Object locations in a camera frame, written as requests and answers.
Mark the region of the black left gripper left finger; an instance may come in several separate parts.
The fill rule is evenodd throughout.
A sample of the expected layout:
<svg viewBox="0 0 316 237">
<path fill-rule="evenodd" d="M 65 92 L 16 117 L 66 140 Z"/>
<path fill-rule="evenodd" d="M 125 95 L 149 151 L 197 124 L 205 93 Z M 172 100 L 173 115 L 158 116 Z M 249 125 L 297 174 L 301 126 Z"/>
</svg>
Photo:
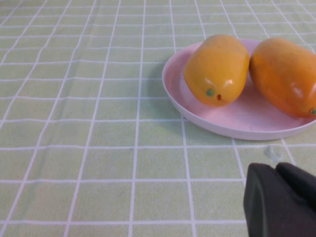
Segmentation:
<svg viewBox="0 0 316 237">
<path fill-rule="evenodd" d="M 316 212 L 267 164 L 248 166 L 243 208 L 250 237 L 316 235 Z"/>
</svg>

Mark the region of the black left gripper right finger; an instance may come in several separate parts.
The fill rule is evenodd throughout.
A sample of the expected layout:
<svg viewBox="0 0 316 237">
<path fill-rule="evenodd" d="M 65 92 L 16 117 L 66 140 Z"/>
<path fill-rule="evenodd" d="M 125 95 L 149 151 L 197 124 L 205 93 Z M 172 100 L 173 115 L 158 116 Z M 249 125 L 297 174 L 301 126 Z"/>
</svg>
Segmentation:
<svg viewBox="0 0 316 237">
<path fill-rule="evenodd" d="M 303 198 L 313 211 L 316 211 L 316 177 L 286 162 L 278 163 L 276 171 L 291 189 Z"/>
</svg>

